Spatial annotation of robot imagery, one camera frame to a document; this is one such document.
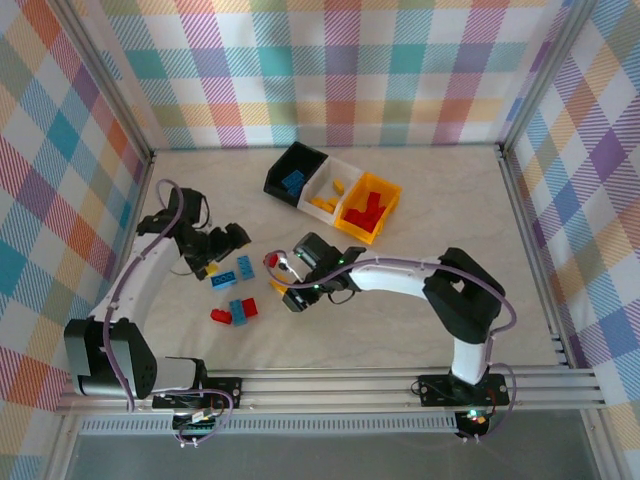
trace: orange bin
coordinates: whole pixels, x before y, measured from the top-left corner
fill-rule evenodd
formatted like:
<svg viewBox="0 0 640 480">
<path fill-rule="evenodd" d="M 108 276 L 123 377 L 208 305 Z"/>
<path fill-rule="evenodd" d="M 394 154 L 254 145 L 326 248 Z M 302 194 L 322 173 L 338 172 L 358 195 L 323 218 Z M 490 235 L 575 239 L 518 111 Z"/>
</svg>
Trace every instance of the orange bin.
<svg viewBox="0 0 640 480">
<path fill-rule="evenodd" d="M 378 220 L 378 223 L 376 223 L 373 231 L 369 233 L 359 226 L 354 225 L 351 222 L 347 222 L 344 217 L 351 208 L 364 212 L 367 209 L 367 200 L 369 198 L 369 193 L 371 192 L 378 192 L 380 194 L 379 206 L 386 208 Z M 382 233 L 385 220 L 389 215 L 391 215 L 398 205 L 400 193 L 402 193 L 401 187 L 394 185 L 393 183 L 389 183 L 386 180 L 375 176 L 373 173 L 365 172 L 343 202 L 340 215 L 336 218 L 334 226 L 343 232 L 356 237 L 358 240 L 371 245 L 375 238 Z"/>
</svg>

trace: black bin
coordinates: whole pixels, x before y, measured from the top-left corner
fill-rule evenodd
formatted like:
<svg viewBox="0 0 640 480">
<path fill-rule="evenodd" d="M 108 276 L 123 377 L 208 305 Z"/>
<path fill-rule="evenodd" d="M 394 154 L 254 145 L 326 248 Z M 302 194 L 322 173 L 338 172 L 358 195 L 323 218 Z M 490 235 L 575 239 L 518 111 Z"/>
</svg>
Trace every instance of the black bin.
<svg viewBox="0 0 640 480">
<path fill-rule="evenodd" d="M 294 142 L 269 169 L 264 182 L 264 192 L 297 207 L 302 186 L 316 173 L 328 156 L 300 142 Z M 300 182 L 298 188 L 285 185 L 288 179 L 297 176 Z"/>
</svg>

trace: white floor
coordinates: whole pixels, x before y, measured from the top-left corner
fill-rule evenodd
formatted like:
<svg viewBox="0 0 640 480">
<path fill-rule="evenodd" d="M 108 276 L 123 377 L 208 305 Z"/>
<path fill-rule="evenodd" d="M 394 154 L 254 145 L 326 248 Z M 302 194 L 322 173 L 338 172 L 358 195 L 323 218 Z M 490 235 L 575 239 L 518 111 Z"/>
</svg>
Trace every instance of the white floor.
<svg viewBox="0 0 640 480">
<path fill-rule="evenodd" d="M 400 204 L 372 245 L 390 255 L 441 255 L 465 249 L 504 285 L 517 326 L 499 337 L 494 361 L 512 365 L 556 363 L 502 176 L 490 147 L 321 149 L 404 188 Z M 209 369 L 268 367 L 446 366 L 452 337 L 426 301 L 386 292 L 360 293 L 349 303 L 327 299 L 303 313 L 287 310 L 268 284 L 265 253 L 290 250 L 314 231 L 343 250 L 358 241 L 262 192 L 268 168 L 282 149 L 161 153 L 144 214 L 155 213 L 155 182 L 171 178 L 203 192 L 214 225 L 234 221 L 253 243 L 239 254 L 252 260 L 256 278 L 214 291 L 208 280 L 169 275 L 156 298 L 145 337 L 158 356 L 205 360 Z M 237 254 L 221 264 L 235 269 Z M 187 271 L 183 263 L 176 271 Z M 256 299 L 260 315 L 231 327 L 209 318 L 212 308 Z M 495 325 L 506 322 L 502 313 Z"/>
</svg>

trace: plaid wall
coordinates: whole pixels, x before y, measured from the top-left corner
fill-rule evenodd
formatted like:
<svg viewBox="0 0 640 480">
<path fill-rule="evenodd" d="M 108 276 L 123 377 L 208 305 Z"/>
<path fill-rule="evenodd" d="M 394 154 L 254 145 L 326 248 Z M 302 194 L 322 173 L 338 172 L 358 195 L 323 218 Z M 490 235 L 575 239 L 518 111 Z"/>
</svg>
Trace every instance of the plaid wall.
<svg viewBox="0 0 640 480">
<path fill-rule="evenodd" d="M 640 478 L 640 0 L 602 0 L 516 148 L 580 364 Z"/>
<path fill-rule="evenodd" d="M 35 478 L 65 323 L 109 286 L 143 163 L 45 0 L 0 0 L 0 479 Z"/>
<path fill-rule="evenodd" d="M 495 142 L 571 3 L 75 1 L 158 148 Z"/>
</svg>

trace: plaid wallpaper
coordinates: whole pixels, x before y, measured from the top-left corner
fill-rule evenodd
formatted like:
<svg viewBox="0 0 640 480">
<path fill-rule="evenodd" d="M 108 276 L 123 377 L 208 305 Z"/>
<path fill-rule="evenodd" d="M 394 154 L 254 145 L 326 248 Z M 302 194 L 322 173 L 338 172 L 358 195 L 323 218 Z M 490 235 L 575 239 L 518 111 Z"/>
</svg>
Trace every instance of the plaid wallpaper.
<svg viewBox="0 0 640 480">
<path fill-rule="evenodd" d="M 640 0 L 603 0 L 516 148 L 562 320 L 640 478 Z"/>
<path fill-rule="evenodd" d="M 494 142 L 572 1 L 74 3 L 151 143 L 197 148 Z"/>
<path fill-rule="evenodd" d="M 0 0 L 0 479 L 35 478 L 62 331 L 109 286 L 143 163 L 45 0 Z"/>
</svg>

